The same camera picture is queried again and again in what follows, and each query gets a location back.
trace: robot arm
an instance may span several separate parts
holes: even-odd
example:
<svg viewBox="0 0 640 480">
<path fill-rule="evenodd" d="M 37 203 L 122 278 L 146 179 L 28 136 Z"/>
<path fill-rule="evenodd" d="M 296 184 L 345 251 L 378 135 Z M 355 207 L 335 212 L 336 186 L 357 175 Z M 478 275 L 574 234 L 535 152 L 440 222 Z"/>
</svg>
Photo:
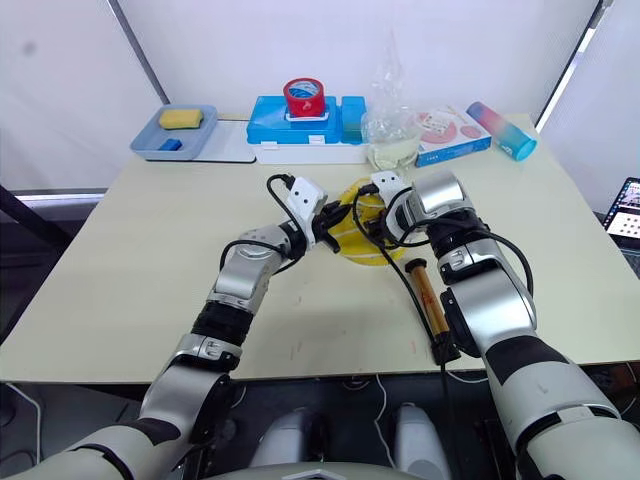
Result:
<svg viewBox="0 0 640 480">
<path fill-rule="evenodd" d="M 99 430 L 16 480 L 157 480 L 191 449 L 213 440 L 233 398 L 228 373 L 240 361 L 270 278 L 346 214 L 321 211 L 327 194 L 313 182 L 282 178 L 296 221 L 246 232 L 232 242 L 228 259 L 225 249 L 204 308 L 147 391 L 138 420 Z"/>
<path fill-rule="evenodd" d="M 232 398 L 228 373 L 269 279 L 316 240 L 331 245 L 327 230 L 349 210 L 333 204 L 321 211 L 322 189 L 301 178 L 285 182 L 297 222 L 252 230 L 235 242 L 193 329 L 147 392 L 140 418 L 95 432 L 14 478 L 164 478 L 192 448 L 212 440 Z M 388 240 L 428 236 L 448 285 L 441 299 L 453 341 L 486 365 L 521 478 L 637 478 L 640 434 L 578 366 L 538 338 L 531 279 L 525 286 L 515 274 L 500 237 L 476 216 L 455 177 L 433 174 L 407 187 L 393 172 L 378 172 L 372 182 L 388 207 L 380 229 Z"/>
<path fill-rule="evenodd" d="M 387 231 L 421 230 L 430 239 L 448 285 L 441 300 L 453 341 L 485 363 L 521 478 L 637 478 L 640 434 L 538 338 L 532 283 L 528 290 L 520 281 L 456 178 L 424 177 L 396 205 Z"/>
</svg>

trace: beige tabletop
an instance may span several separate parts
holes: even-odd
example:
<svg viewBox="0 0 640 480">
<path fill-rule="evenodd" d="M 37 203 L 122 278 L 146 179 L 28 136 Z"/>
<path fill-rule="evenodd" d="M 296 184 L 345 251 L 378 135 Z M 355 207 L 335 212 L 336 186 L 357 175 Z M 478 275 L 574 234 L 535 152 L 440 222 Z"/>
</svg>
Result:
<svg viewBox="0 0 640 480">
<path fill-rule="evenodd" d="M 535 135 L 526 116 L 512 119 Z M 640 358 L 640 282 L 543 143 L 522 163 L 492 147 L 411 169 L 407 180 L 441 169 L 527 255 L 542 338 L 578 363 Z M 152 381 L 202 308 L 224 245 L 283 220 L 264 187 L 282 171 L 336 198 L 371 168 L 131 160 L 0 347 L 0 378 Z M 441 292 L 430 248 L 406 258 L 415 256 Z M 271 280 L 243 349 L 236 378 L 436 369 L 391 268 L 356 265 L 324 245 Z M 481 367 L 463 356 L 450 368 Z"/>
</svg>

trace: tape roll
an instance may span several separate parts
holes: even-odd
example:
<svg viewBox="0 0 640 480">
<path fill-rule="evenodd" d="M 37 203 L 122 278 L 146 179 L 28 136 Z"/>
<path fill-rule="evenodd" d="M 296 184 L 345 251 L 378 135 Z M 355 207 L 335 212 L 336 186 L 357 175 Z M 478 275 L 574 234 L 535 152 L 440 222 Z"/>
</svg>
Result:
<svg viewBox="0 0 640 480">
<path fill-rule="evenodd" d="M 314 78 L 294 78 L 283 88 L 289 112 L 296 117 L 324 115 L 324 87 Z"/>
</svg>

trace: white wall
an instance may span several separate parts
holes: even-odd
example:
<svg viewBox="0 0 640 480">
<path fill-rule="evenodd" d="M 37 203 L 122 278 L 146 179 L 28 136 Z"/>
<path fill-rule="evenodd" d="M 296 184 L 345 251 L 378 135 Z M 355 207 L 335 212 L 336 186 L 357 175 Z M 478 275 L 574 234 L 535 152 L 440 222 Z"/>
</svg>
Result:
<svg viewBox="0 0 640 480">
<path fill-rule="evenodd" d="M 640 176 L 640 2 L 615 0 L 540 132 L 591 208 Z"/>
<path fill-rule="evenodd" d="M 172 102 L 248 115 L 255 98 L 312 76 L 366 94 L 394 30 L 415 104 L 482 99 L 534 120 L 596 0 L 121 0 Z"/>
<path fill-rule="evenodd" d="M 108 187 L 160 100 L 103 0 L 0 2 L 0 182 Z"/>
</svg>

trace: plastic bag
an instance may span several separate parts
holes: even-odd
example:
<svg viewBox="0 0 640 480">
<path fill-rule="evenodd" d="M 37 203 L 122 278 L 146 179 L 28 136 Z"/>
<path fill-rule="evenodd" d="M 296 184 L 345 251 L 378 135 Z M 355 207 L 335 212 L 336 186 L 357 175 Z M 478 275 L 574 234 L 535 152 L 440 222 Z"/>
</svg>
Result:
<svg viewBox="0 0 640 480">
<path fill-rule="evenodd" d="M 379 170 L 407 166 L 418 152 L 421 129 L 416 112 L 403 104 L 402 80 L 395 38 L 389 32 L 362 117 L 362 138 L 369 143 L 367 157 Z"/>
</svg>

